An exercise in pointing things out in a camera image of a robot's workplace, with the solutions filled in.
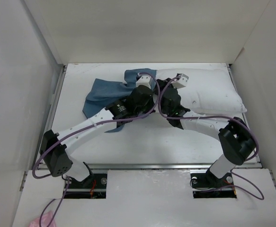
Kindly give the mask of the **white pillow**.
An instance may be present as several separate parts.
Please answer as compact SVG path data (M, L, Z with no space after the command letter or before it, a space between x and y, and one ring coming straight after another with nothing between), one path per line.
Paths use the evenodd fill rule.
M184 107L198 114L230 116L247 112L229 74L223 70L164 69L157 71L156 78L171 79L180 73L188 76L186 87L178 90Z

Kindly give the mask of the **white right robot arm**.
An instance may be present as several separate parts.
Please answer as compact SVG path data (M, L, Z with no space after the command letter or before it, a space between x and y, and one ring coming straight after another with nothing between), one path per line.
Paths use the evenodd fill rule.
M220 142L222 155L198 178L201 189L219 188L233 168L254 157L252 152L258 152L258 141L241 118L201 115L182 106L181 96L174 87L179 81L179 76L157 80L159 113L175 128L196 131Z

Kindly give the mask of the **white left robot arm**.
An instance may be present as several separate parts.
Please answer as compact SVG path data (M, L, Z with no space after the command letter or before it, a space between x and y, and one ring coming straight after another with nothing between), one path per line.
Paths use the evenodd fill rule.
M93 138L150 114L155 107L153 91L139 85L130 95L113 101L92 117L67 130L43 135L40 155L52 177L67 176L86 188L94 175L85 161L78 161L73 153Z

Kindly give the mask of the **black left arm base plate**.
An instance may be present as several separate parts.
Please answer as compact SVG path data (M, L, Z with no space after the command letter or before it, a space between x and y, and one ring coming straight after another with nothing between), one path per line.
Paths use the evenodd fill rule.
M65 199L105 199L107 195L107 173L95 173L91 182L83 186L76 180L66 190Z

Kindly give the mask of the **blue fabric pillowcase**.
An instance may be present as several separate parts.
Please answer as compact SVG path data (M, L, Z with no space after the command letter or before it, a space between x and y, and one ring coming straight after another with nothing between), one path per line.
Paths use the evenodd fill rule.
M156 70L149 68L126 70L124 82L95 79L82 109L85 117L90 118L110 103L130 95L136 88L137 79L145 74L155 78Z

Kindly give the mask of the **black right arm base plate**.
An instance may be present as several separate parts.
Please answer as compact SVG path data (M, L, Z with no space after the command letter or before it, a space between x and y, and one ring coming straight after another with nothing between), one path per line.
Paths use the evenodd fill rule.
M190 177L194 199L237 198L230 172L221 179L216 178L209 171L206 173L192 172Z

